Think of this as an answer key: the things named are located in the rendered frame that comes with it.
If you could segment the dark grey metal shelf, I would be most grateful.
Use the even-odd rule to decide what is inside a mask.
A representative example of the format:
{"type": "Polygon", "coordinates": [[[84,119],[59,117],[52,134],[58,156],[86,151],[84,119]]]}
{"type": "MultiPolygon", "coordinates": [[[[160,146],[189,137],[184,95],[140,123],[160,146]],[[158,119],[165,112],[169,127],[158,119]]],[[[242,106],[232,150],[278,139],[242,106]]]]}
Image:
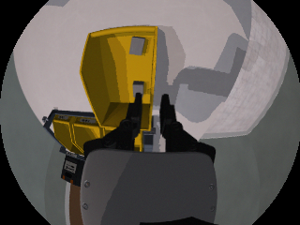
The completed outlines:
{"type": "MultiPolygon", "coordinates": [[[[96,118],[94,113],[93,112],[74,112],[74,111],[52,110],[50,115],[48,116],[48,118],[47,118],[47,116],[43,116],[43,118],[42,118],[42,122],[45,123],[43,126],[44,129],[61,146],[59,152],[65,154],[65,155],[71,156],[73,158],[84,160],[83,156],[66,151],[66,147],[55,138],[53,131],[50,129],[50,126],[51,126],[51,124],[53,122],[53,118],[55,117],[56,114],[75,116],[75,117],[78,116],[78,117],[96,118]]],[[[147,135],[143,135],[143,151],[144,152],[152,152],[153,151],[153,140],[157,136],[156,128],[154,127],[154,116],[153,115],[152,115],[152,122],[151,122],[151,130],[150,131],[143,130],[142,134],[143,133],[147,134],[147,135]]]]}

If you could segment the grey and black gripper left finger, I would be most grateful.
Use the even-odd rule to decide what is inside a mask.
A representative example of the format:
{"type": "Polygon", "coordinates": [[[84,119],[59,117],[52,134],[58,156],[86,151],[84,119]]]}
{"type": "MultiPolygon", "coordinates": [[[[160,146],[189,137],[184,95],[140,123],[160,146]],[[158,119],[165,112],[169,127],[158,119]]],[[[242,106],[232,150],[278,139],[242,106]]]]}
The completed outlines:
{"type": "Polygon", "coordinates": [[[101,139],[94,139],[83,144],[84,160],[91,151],[100,148],[134,151],[135,138],[141,133],[142,113],[143,94],[136,93],[134,103],[129,102],[126,119],[120,122],[119,127],[101,139]]]}

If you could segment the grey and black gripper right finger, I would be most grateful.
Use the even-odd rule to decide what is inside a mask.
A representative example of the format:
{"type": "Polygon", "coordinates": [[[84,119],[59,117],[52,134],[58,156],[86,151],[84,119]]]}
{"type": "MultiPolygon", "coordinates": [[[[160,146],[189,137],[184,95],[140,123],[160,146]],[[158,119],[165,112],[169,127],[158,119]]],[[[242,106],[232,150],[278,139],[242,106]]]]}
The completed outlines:
{"type": "Polygon", "coordinates": [[[169,94],[161,97],[159,117],[160,134],[165,139],[165,152],[201,152],[208,155],[214,163],[215,147],[198,142],[183,130],[183,125],[176,120],[174,105],[170,105],[169,94]]]}

